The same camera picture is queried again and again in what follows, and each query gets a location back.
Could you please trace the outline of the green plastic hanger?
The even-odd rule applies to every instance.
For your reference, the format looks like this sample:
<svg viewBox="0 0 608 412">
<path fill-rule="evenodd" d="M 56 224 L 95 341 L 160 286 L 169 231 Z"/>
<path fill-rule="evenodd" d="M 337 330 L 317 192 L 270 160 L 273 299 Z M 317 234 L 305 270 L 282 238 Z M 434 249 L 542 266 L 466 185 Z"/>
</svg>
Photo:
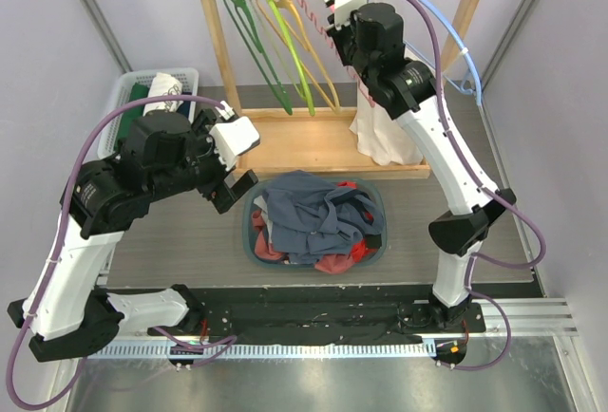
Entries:
<svg viewBox="0 0 608 412">
<path fill-rule="evenodd" d="M 246 0 L 222 0 L 237 32 L 253 58 L 266 85 L 279 102 L 282 109 L 293 114 L 293 104 L 269 59 L 264 45 L 257 33 L 256 22 Z"/>
</svg>

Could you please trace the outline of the white tank top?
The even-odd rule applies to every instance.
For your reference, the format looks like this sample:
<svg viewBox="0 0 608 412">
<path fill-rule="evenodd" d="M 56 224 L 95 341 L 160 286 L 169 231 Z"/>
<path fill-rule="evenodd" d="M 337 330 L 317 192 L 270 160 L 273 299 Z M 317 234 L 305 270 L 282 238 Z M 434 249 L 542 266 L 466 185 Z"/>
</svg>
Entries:
<svg viewBox="0 0 608 412">
<path fill-rule="evenodd" d="M 355 75 L 356 113 L 350 131 L 356 136 L 357 151 L 380 166 L 414 165 L 423 159 L 410 136 L 393 121 L 383 107 L 375 103 L 367 87 Z"/>
</svg>

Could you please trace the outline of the yellow hanger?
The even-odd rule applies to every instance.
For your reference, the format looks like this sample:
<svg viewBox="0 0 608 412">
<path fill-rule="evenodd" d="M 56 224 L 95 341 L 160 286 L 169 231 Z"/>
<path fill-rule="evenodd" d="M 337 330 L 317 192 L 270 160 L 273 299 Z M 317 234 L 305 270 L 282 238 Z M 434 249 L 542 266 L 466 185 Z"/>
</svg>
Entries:
<svg viewBox="0 0 608 412">
<path fill-rule="evenodd" d="M 341 104 L 329 73 L 321 63 L 304 29 L 301 17 L 292 0 L 251 0 L 254 12 L 265 38 L 279 60 L 280 66 L 289 77 L 294 91 L 314 116 L 316 108 L 312 88 L 334 112 L 339 113 Z M 318 66 L 329 89 L 326 92 L 302 60 L 299 50 L 307 52 Z"/>
</svg>

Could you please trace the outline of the maroon graphic tank top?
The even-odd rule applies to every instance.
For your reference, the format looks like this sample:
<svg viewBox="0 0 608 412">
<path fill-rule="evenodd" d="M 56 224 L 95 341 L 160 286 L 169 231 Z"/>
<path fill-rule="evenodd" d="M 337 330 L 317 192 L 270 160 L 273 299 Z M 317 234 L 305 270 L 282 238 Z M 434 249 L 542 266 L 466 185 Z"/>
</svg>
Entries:
<svg viewBox="0 0 608 412">
<path fill-rule="evenodd" d="M 252 228 L 256 232 L 256 242 L 254 246 L 255 255 L 264 261 L 270 261 L 279 265 L 289 263 L 289 255 L 276 251 L 269 240 L 267 224 L 262 217 L 260 210 L 254 210 L 251 216 Z M 313 264 L 318 271 L 329 274 L 344 273 L 352 268 L 356 263 L 353 262 L 351 253 L 349 254 L 326 254 Z"/>
</svg>

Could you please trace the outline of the lime green hanger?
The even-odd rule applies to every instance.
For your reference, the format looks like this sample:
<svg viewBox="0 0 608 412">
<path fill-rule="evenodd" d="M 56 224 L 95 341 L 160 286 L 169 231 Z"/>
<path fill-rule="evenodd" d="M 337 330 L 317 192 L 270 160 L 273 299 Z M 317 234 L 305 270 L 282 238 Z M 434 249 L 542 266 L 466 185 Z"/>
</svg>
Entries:
<svg viewBox="0 0 608 412">
<path fill-rule="evenodd" d="M 291 0 L 248 1 L 251 3 L 264 37 L 275 52 L 275 56 L 293 84 L 295 92 L 306 104 L 309 114 L 314 116 L 314 98 L 310 89 L 310 83 L 314 83 L 314 78 L 301 60 L 295 45 L 295 41 L 299 41 L 303 47 L 306 46 L 307 37 L 303 36 L 303 39 L 300 39 L 284 16 L 284 12 L 288 12 L 298 19 L 295 5 Z"/>
</svg>

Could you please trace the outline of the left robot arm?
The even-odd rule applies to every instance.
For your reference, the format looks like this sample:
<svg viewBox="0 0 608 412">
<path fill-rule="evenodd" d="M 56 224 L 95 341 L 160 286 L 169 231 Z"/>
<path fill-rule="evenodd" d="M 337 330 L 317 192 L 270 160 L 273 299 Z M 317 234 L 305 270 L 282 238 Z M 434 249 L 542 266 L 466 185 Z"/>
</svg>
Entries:
<svg viewBox="0 0 608 412">
<path fill-rule="evenodd" d="M 84 358 L 117 335 L 154 327 L 190 335 L 201 326 L 202 304 L 183 284 L 132 295 L 97 286 L 106 258 L 132 223 L 160 200 L 198 191 L 219 213 L 234 203 L 225 180 L 219 131 L 205 115 L 195 122 L 156 112 L 133 121 L 119 151 L 84 163 L 62 196 L 57 234 L 28 298 L 9 304 L 20 329 L 31 330 L 34 358 Z"/>
</svg>

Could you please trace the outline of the grey tank top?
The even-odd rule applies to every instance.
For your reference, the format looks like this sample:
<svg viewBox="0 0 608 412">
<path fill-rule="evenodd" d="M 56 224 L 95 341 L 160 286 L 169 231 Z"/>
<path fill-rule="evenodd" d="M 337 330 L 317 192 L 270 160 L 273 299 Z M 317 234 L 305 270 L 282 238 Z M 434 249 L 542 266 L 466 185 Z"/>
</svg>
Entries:
<svg viewBox="0 0 608 412">
<path fill-rule="evenodd" d="M 268 207 L 267 207 L 267 203 L 266 200 L 264 199 L 263 196 L 259 196 L 256 197 L 254 199 L 254 204 L 260 209 L 260 211 L 264 214 L 267 215 L 268 214 Z"/>
</svg>

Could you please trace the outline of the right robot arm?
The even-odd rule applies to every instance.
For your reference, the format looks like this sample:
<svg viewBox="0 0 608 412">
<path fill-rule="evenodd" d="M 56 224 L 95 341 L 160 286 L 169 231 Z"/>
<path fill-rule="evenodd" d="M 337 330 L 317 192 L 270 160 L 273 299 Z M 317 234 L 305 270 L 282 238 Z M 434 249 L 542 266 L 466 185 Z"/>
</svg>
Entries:
<svg viewBox="0 0 608 412">
<path fill-rule="evenodd" d="M 449 116 L 441 69 L 405 54 L 404 22 L 386 3 L 336 4 L 328 33 L 342 63 L 353 68 L 375 105 L 417 145 L 446 196 L 447 211 L 429 224 L 438 248 L 437 276 L 429 299 L 429 320 L 441 330 L 459 325 L 472 298 L 468 277 L 491 225 L 515 203 L 483 172 Z M 351 188 L 329 191 L 321 173 L 367 172 L 371 162 L 337 117 L 291 121 L 257 111 L 240 119 L 238 142 L 246 147 L 237 169 L 273 178 L 258 200 L 264 225 L 259 240 L 295 264 L 318 265 L 348 255 L 339 241 L 336 211 L 362 204 Z"/>
</svg>

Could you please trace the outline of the light blue hanger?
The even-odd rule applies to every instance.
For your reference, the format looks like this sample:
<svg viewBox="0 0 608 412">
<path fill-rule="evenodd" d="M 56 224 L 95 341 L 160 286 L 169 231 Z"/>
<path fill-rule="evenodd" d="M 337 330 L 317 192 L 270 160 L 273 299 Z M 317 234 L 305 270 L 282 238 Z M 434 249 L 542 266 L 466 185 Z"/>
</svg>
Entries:
<svg viewBox="0 0 608 412">
<path fill-rule="evenodd" d="M 444 79 L 461 94 L 472 96 L 476 105 L 482 107 L 482 78 L 464 41 L 480 0 L 460 0 L 452 20 L 449 20 L 431 0 L 418 1 L 435 17 L 447 33 L 442 51 Z M 448 68 L 460 59 L 465 62 L 466 72 L 461 82 L 456 84 L 447 74 Z"/>
</svg>

